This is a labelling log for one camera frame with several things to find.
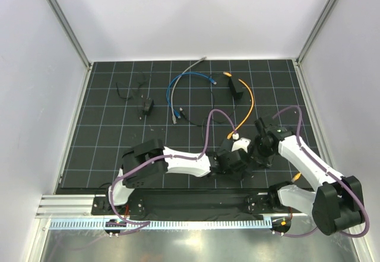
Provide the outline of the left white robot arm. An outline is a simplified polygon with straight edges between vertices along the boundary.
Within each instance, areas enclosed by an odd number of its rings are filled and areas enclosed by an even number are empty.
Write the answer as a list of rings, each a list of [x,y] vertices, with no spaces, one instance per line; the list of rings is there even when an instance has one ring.
[[[188,153],[171,149],[153,139],[131,147],[122,155],[116,183],[109,187],[105,208],[112,214],[125,210],[130,189],[151,188],[166,173],[196,178],[225,176],[241,180],[251,161],[252,141],[234,135],[223,140],[217,151]]]

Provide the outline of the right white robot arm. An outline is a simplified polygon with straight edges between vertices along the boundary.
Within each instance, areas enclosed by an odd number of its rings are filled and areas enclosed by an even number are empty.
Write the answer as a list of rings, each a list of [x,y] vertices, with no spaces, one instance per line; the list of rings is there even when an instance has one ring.
[[[325,235],[368,223],[362,185],[355,176],[344,176],[315,154],[303,141],[300,131],[273,124],[272,120],[255,121],[257,136],[253,158],[261,166],[269,166],[274,156],[289,161],[311,186],[307,191],[290,181],[268,189],[267,204],[274,212],[286,207],[310,216]]]

